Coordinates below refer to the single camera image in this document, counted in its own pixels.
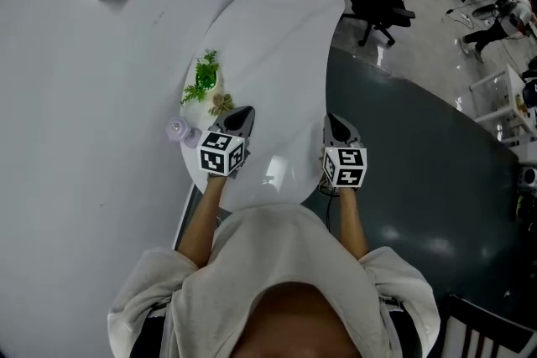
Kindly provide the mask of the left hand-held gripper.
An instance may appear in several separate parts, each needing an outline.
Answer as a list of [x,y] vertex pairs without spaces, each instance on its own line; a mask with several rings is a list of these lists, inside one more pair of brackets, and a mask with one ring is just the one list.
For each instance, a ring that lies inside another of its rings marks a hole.
[[[239,106],[221,114],[201,134],[197,144],[200,170],[219,176],[233,176],[249,155],[249,136],[253,129],[255,109]],[[238,135],[228,131],[238,131]]]

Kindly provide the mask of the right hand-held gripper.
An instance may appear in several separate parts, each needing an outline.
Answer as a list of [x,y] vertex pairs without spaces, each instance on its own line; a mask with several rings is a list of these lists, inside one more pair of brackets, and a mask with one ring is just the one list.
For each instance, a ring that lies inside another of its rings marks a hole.
[[326,147],[322,164],[330,185],[360,188],[368,169],[368,151],[366,148],[354,148],[362,146],[357,129],[344,118],[327,113],[323,143]]

